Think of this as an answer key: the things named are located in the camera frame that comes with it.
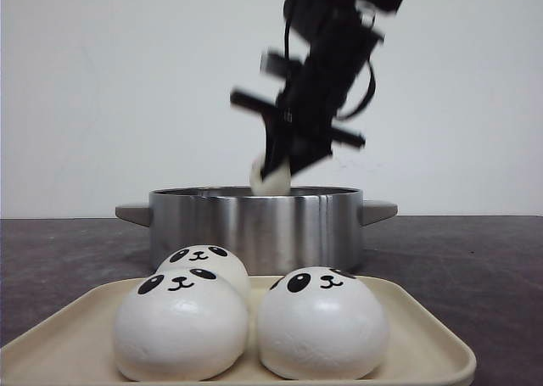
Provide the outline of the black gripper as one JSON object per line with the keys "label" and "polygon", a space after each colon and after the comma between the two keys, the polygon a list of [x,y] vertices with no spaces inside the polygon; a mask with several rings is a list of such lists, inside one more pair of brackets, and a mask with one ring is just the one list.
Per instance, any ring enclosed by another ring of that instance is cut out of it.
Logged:
{"label": "black gripper", "polygon": [[[265,122],[262,179],[288,157],[292,176],[330,157],[332,142],[355,148],[366,144],[361,134],[337,128],[333,121],[351,119],[371,102],[376,90],[371,54],[383,35],[355,17],[328,21],[308,41],[310,51],[303,62],[274,52],[262,56],[261,69],[285,80],[274,103],[241,90],[231,92],[231,104],[260,114]],[[341,113],[364,67],[370,72],[367,91],[354,109]]]}

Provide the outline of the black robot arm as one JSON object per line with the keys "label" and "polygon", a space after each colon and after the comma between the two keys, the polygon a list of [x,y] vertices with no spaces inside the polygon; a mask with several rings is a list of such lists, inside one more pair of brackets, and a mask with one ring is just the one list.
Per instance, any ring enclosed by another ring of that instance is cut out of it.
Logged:
{"label": "black robot arm", "polygon": [[403,0],[285,0],[282,52],[261,57],[262,72],[284,81],[275,102],[268,103],[240,90],[232,104],[261,115],[266,151],[257,175],[267,179],[282,166],[294,175],[332,153],[334,142],[361,148],[360,134],[333,126],[364,110],[376,92],[369,78],[367,91],[349,112],[342,112],[348,93],[363,68],[372,68],[373,49],[383,41],[375,19],[364,14],[398,12]]}

